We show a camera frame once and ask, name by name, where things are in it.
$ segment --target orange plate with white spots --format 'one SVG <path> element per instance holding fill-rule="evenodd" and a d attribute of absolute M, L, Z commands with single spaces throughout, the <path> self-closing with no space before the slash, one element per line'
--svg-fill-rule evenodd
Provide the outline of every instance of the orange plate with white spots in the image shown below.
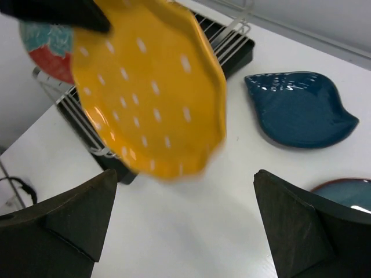
<path fill-rule="evenodd" d="M 200 172 L 225 137 L 226 81 L 192 13 L 160 0 L 97 0 L 112 24 L 76 29 L 72 73 L 99 136 L 136 172 Z"/>

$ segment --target dish drying rack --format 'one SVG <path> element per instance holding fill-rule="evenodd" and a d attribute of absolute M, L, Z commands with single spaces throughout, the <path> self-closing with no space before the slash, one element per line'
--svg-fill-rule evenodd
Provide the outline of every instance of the dish drying rack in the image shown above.
<path fill-rule="evenodd" d="M 226 5 L 230 4 L 228 1 L 215 1 Z M 247 1 L 244 0 L 242 12 L 228 26 L 221 25 L 202 14 L 193 12 L 227 79 L 251 62 L 253 58 L 252 50 L 255 43 L 249 39 L 247 34 L 250 31 L 248 19 L 254 6 L 254 0 Z M 32 75 L 101 168 L 103 170 L 115 169 L 118 180 L 121 183 L 130 184 L 136 174 L 131 172 L 119 160 L 117 155 L 104 145 L 83 112 L 75 86 L 48 76 L 38 67 L 33 70 Z"/>

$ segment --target white table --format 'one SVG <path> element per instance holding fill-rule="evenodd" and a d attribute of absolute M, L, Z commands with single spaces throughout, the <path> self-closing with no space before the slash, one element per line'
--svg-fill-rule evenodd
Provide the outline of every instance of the white table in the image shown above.
<path fill-rule="evenodd" d="M 231 20 L 183 3 L 224 24 Z M 92 277 L 276 277 L 253 189 L 266 169 L 304 189 L 334 178 L 371 176 L 371 72 L 257 26 L 254 60 L 228 81 L 224 149 L 203 177 L 163 184 L 143 175 L 119 185 L 101 260 Z M 361 122 L 345 141 L 314 151 L 262 138 L 243 83 L 250 74 L 316 71 L 334 81 Z M 54 107 L 2 156 L 45 200 L 101 172 Z"/>

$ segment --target blue leaf-shaped plate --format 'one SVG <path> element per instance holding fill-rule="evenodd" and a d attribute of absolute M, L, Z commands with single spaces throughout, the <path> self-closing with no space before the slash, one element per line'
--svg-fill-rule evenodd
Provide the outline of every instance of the blue leaf-shaped plate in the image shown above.
<path fill-rule="evenodd" d="M 245 77 L 263 131 L 296 148 L 324 148 L 347 138 L 359 120 L 341 104 L 334 83 L 314 72 Z"/>
<path fill-rule="evenodd" d="M 312 190 L 313 193 L 343 206 L 371 211 L 371 180 L 343 178 L 326 182 Z"/>

